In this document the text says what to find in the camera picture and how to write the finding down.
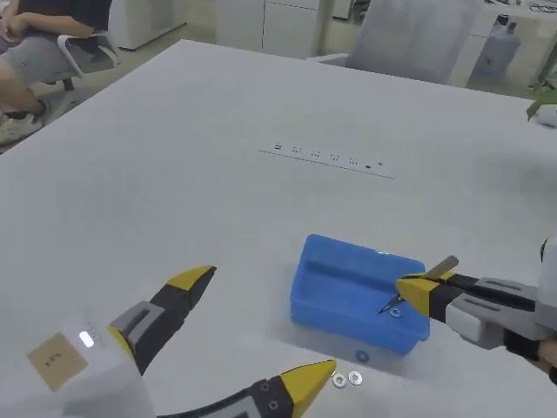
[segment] blue container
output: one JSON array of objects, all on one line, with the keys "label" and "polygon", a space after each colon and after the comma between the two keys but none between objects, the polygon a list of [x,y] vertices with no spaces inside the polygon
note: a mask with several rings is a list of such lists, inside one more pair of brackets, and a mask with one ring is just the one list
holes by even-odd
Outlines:
[{"label": "blue container", "polygon": [[292,320],[408,354],[429,337],[429,319],[407,302],[399,318],[377,312],[397,294],[396,279],[424,271],[417,260],[310,235],[292,284]]}]

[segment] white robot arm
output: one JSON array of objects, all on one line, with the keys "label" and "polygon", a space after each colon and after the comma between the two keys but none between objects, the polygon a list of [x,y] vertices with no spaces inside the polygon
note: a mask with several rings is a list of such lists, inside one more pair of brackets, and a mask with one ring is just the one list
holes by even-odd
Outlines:
[{"label": "white robot arm", "polygon": [[[142,376],[215,270],[205,266],[174,277],[109,327],[64,323],[27,353],[16,374],[0,379],[0,417],[157,418]],[[299,418],[335,367],[335,361],[298,367],[207,407],[158,418]]]}]

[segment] label sticker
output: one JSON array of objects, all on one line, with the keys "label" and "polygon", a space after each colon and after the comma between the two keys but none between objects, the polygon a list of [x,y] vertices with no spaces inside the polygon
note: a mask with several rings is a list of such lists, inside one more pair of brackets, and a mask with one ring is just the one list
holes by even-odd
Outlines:
[{"label": "label sticker", "polygon": [[63,334],[56,334],[27,354],[29,361],[52,392],[77,376],[87,361]]}]

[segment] chair leg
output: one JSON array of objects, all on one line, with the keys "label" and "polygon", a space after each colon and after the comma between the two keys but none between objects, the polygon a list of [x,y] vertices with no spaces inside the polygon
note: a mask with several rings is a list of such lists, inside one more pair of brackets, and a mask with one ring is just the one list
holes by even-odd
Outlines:
[{"label": "chair leg", "polygon": [[71,78],[66,78],[65,80],[62,80],[62,83],[64,84],[64,90],[66,91],[74,91],[76,88],[73,85],[73,81],[71,80]]}]

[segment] small metal part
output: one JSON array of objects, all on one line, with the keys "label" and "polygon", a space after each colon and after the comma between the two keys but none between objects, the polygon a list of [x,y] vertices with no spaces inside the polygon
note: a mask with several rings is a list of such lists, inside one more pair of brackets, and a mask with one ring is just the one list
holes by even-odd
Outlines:
[{"label": "small metal part", "polygon": [[369,361],[369,354],[367,353],[367,351],[358,350],[356,352],[356,360],[360,363],[367,363]]},{"label": "small metal part", "polygon": [[392,298],[391,300],[389,300],[387,302],[387,304],[385,306],[383,306],[379,312],[377,312],[377,314],[381,315],[384,314],[386,311],[388,311],[389,309],[393,308],[393,307],[397,307],[398,305],[400,305],[402,302],[404,302],[404,299],[402,299],[402,296],[400,296],[399,294],[397,294],[394,298]]},{"label": "small metal part", "polygon": [[353,371],[348,374],[348,381],[354,386],[359,386],[362,384],[362,375],[359,372]]},{"label": "small metal part", "polygon": [[342,389],[344,386],[346,386],[346,377],[340,373],[336,373],[332,377],[332,384],[336,389]]},{"label": "small metal part", "polygon": [[392,307],[389,313],[393,318],[400,318],[400,309],[397,307]]}]

